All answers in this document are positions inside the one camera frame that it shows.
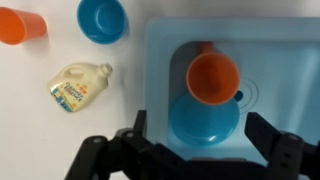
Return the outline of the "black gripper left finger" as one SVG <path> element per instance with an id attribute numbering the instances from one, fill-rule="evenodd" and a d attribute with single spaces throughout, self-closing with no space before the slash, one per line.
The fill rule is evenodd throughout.
<path id="1" fill-rule="evenodd" d="M 147 111 L 139 110 L 135 119 L 133 130 L 138 134 L 145 136 L 147 130 Z"/>

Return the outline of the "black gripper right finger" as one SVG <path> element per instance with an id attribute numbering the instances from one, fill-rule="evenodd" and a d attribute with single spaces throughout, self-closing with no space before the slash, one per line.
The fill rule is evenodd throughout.
<path id="1" fill-rule="evenodd" d="M 280 132 L 257 112 L 249 112 L 244 133 L 265 160 L 269 160 Z"/>

